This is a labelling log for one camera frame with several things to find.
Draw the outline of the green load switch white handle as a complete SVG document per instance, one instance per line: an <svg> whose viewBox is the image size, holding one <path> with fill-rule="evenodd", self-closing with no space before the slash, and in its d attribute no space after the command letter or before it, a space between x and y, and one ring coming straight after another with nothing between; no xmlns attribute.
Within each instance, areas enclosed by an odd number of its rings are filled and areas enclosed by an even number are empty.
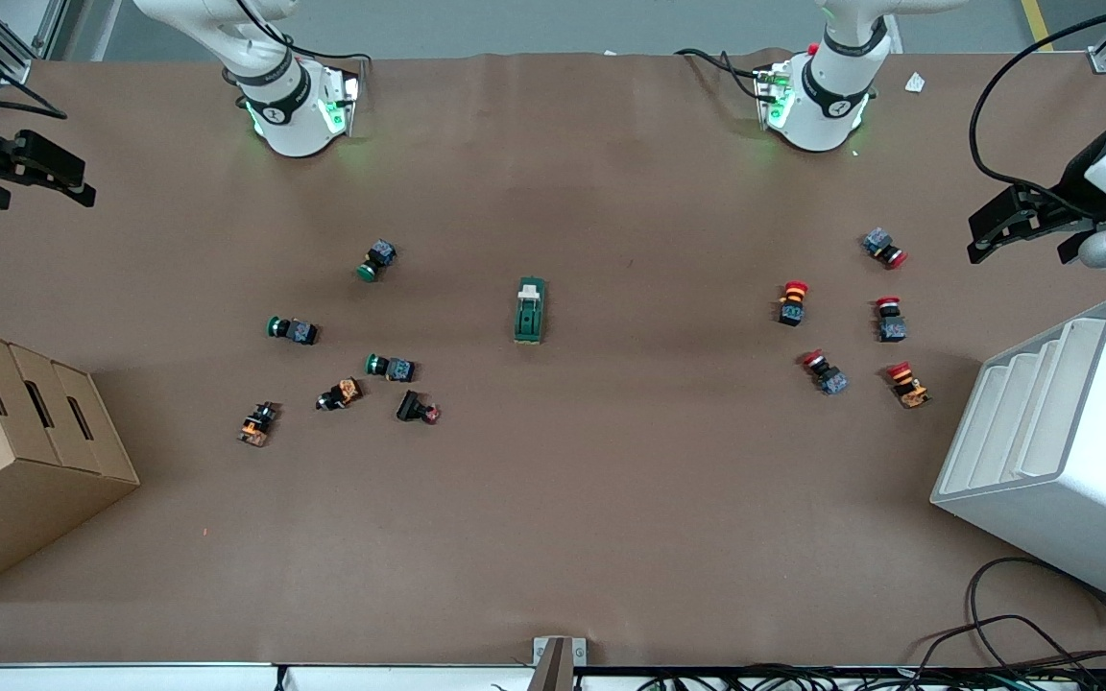
<svg viewBox="0 0 1106 691"><path fill-rule="evenodd" d="M517 287L514 318L515 343L539 345L543 337L543 318L547 301L547 283L543 278L524 276Z"/></svg>

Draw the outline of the red push button blue block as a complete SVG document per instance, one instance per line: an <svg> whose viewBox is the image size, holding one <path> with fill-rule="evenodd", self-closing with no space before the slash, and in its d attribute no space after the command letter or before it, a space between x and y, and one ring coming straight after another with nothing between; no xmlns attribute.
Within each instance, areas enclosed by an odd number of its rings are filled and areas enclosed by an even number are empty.
<svg viewBox="0 0 1106 691"><path fill-rule="evenodd" d="M875 302L877 310L878 341L899 343L908 336L907 323L902 317L902 301L895 295L886 295Z"/></svg>
<svg viewBox="0 0 1106 691"><path fill-rule="evenodd" d="M824 350L810 350L804 355L802 364L821 392L835 396L848 388L849 380L846 373L835 367L826 358Z"/></svg>
<svg viewBox="0 0 1106 691"><path fill-rule="evenodd" d="M896 270L907 261L907 252L894 244L894 239L881 227L866 233L860 241L865 252L874 256L886 270Z"/></svg>

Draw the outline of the red emergency button orange block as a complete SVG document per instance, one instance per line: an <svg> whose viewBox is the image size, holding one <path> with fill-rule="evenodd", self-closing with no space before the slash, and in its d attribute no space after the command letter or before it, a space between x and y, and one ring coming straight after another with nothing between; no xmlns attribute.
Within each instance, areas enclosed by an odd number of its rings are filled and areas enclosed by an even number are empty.
<svg viewBox="0 0 1106 691"><path fill-rule="evenodd" d="M900 362L886 369L895 397L905 410L914 410L931 401L930 392L916 377L908 362Z"/></svg>

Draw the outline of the white stepped plastic rack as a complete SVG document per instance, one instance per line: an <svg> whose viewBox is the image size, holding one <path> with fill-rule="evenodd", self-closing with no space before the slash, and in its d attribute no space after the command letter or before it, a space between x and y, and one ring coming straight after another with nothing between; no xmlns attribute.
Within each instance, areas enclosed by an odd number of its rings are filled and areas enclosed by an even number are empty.
<svg viewBox="0 0 1106 691"><path fill-rule="evenodd" d="M1106 594L1106 300L982 363L930 500Z"/></svg>

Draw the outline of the brown cardboard compartment box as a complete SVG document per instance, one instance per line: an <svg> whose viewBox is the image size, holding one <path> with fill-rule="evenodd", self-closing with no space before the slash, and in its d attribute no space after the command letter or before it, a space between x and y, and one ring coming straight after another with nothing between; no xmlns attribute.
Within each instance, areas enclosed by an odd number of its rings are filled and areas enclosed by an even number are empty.
<svg viewBox="0 0 1106 691"><path fill-rule="evenodd" d="M92 376L0 341L0 574L136 486Z"/></svg>

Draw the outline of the black button dark red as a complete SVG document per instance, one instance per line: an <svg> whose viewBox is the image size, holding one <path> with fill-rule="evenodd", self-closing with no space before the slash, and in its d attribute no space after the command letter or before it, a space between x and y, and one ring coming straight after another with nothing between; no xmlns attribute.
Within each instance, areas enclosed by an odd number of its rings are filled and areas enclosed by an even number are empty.
<svg viewBox="0 0 1106 691"><path fill-rule="evenodd" d="M418 391L405 391L396 411L399 421L422 421L425 425L436 425L442 411L436 404L424 404Z"/></svg>

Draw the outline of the brown paper table cover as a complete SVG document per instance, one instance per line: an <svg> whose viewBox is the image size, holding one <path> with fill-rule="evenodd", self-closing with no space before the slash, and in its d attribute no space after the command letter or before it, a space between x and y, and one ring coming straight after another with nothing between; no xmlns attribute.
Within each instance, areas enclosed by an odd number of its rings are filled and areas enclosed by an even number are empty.
<svg viewBox="0 0 1106 691"><path fill-rule="evenodd" d="M849 148L805 155L685 59L377 60L359 139L307 160L218 66L36 66L69 118L0 130L84 158L98 198L12 193L0 337L95 376L140 486L0 576L0 661L509 663L547 634L617 664L912 659L1010 549L929 502L980 363L1106 300L1056 239L969 263L999 185L966 134L1001 62L893 57ZM524 276L539 345L513 341ZM364 396L317 411L347 377ZM408 390L436 425L396 419Z"/></svg>

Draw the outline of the white table edge strip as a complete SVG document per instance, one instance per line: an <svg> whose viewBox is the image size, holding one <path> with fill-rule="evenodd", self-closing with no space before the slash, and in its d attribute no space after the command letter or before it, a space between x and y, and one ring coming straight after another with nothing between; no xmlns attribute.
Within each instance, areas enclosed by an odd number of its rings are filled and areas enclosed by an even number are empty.
<svg viewBox="0 0 1106 691"><path fill-rule="evenodd" d="M0 691L526 691L522 666L6 664Z"/></svg>

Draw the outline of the black selector switch orange block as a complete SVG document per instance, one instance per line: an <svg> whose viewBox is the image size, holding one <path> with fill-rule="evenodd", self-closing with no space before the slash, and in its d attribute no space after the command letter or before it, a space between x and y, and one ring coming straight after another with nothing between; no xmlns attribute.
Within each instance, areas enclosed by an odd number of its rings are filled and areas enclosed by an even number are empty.
<svg viewBox="0 0 1106 691"><path fill-rule="evenodd" d="M359 381L354 379L354 377L347 377L347 379L342 379L333 388L321 392L316 399L315 408L317 411L324 412L346 410L349 404L363 396Z"/></svg>
<svg viewBox="0 0 1106 691"><path fill-rule="evenodd" d="M279 404L264 401L255 404L246 419L242 420L240 432L237 435L238 441L263 449L271 437L271 430L279 417Z"/></svg>

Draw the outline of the grey metal table bracket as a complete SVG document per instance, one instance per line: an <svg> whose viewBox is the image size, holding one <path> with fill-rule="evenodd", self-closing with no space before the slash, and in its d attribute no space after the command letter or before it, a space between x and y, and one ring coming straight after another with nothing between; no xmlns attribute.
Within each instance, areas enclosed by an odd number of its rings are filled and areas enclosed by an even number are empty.
<svg viewBox="0 0 1106 691"><path fill-rule="evenodd" d="M532 642L534 673L526 691L583 691L578 670L588 666L589 643L585 637L549 635Z"/></svg>

